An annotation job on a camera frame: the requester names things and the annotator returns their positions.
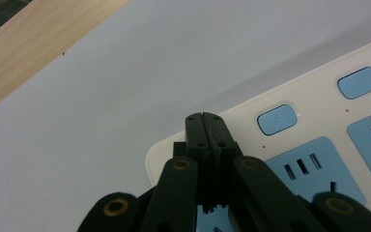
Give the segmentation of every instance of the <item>light blue button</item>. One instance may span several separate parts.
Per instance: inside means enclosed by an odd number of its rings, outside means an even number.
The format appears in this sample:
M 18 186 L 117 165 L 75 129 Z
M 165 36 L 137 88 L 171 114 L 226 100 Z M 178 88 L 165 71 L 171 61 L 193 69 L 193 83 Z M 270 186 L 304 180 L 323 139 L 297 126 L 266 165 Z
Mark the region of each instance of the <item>light blue button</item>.
M 349 74 L 338 81 L 343 96 L 353 100 L 371 92 L 371 67 Z
M 297 123 L 297 115 L 288 104 L 283 104 L 258 117 L 258 126 L 265 135 L 283 131 Z

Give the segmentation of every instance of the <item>brass rivet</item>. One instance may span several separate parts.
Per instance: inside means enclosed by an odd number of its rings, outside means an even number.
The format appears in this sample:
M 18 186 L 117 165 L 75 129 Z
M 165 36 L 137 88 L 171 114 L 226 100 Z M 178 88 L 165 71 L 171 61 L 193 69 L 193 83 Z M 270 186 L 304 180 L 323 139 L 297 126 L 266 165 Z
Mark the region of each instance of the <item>brass rivet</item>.
M 174 162 L 174 168 L 179 170 L 185 170 L 188 169 L 190 166 L 189 162 L 184 159 L 180 159 Z
M 254 169 L 254 168 L 258 168 L 260 164 L 257 161 L 252 160 L 252 159 L 243 159 L 243 166 L 245 168 Z
M 103 207 L 103 212 L 109 217 L 116 217 L 128 210 L 128 202 L 123 198 L 113 199 Z
M 336 212 L 338 215 L 346 216 L 355 212 L 355 208 L 351 204 L 339 198 L 329 198 L 325 203 L 330 210 Z

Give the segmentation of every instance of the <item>white surface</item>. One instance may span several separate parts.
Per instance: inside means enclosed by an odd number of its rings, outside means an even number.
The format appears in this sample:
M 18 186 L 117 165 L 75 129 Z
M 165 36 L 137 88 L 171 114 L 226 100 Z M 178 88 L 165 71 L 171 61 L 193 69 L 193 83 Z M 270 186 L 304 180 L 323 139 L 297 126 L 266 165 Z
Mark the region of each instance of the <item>white surface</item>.
M 219 115 L 243 154 L 261 160 L 316 138 L 329 138 L 362 191 L 366 208 L 371 210 L 371 171 L 347 134 L 350 124 L 371 116 L 371 93 L 348 100 L 337 86 L 340 78 L 365 67 L 371 67 L 371 44 Z M 258 127 L 258 117 L 282 104 L 294 109 L 298 122 L 287 130 L 264 135 Z M 185 141 L 185 134 L 164 139 L 147 155 L 146 165 L 154 185 L 163 165 L 173 156 L 174 141 Z
M 140 195 L 155 143 L 371 42 L 371 1 L 131 0 L 0 103 L 0 231 Z

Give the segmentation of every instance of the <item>white power strip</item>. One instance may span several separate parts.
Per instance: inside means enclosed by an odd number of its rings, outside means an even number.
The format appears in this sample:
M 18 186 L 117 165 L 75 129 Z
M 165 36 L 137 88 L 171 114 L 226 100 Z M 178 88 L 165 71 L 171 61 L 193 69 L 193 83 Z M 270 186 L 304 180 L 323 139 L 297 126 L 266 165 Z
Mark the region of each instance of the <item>white power strip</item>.
M 338 86 L 340 79 L 366 67 L 371 67 L 371 44 L 219 115 L 243 154 L 261 160 L 272 159 L 320 137 L 328 138 L 360 188 L 365 207 L 371 210 L 371 169 L 348 135 L 349 125 L 371 116 L 371 92 L 346 98 L 346 93 L 343 94 L 346 90 L 341 91 Z M 276 133 L 261 129 L 258 118 L 281 105 L 293 110 L 296 119 L 290 121 L 294 125 Z M 153 185 L 157 184 L 165 162 L 172 158 L 175 141 L 185 141 L 184 132 L 159 142 L 147 154 L 146 167 Z

